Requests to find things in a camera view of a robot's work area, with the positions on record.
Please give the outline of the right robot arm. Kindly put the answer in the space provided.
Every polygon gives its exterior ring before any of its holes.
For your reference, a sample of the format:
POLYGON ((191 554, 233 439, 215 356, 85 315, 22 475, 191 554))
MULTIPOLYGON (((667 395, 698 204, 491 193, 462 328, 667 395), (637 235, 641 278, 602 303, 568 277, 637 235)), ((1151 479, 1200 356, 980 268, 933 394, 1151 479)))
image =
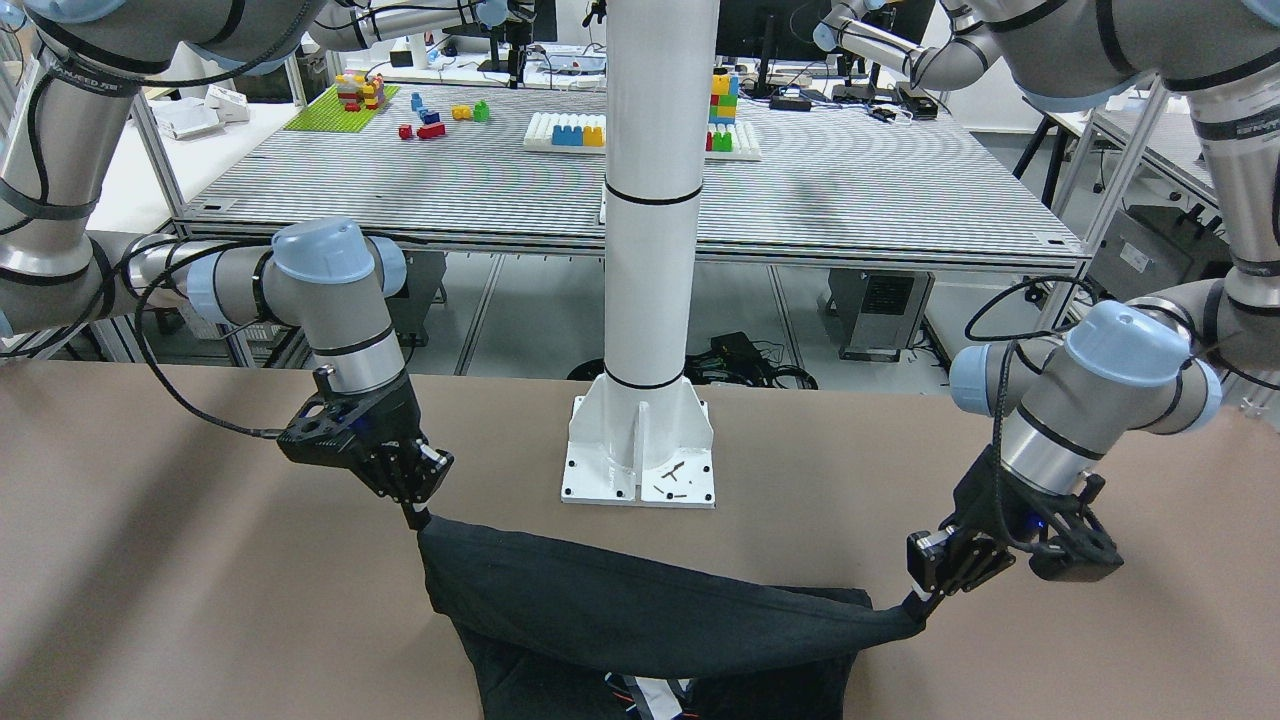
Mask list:
POLYGON ((3 154, 3 336, 72 329, 189 302, 214 323, 302 331, 317 391, 283 429, 244 428, 308 465, 353 473, 410 528, 453 457, 433 448, 387 299, 404 255, 344 217, 269 241, 88 236, 87 224, 142 87, 180 46, 227 78, 289 56, 346 1, 27 1, 33 55, 3 154))

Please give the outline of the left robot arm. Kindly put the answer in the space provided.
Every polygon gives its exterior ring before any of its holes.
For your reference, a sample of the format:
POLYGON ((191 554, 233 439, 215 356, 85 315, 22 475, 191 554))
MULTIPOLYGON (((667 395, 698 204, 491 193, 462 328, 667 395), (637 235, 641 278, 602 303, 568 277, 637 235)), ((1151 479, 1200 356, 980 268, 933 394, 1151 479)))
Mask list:
POLYGON ((1061 338, 970 347, 951 374, 961 407, 995 419, 936 532, 908 541, 927 619, 940 601, 1009 568, 1050 582, 1121 566, 1091 510, 1094 465, 1129 430, 1206 424, 1219 370, 1277 369, 1277 4, 1275 1, 974 1, 1029 100, 1071 109, 1146 73, 1181 94, 1225 223, 1231 270, 1128 302, 1098 301, 1061 338))

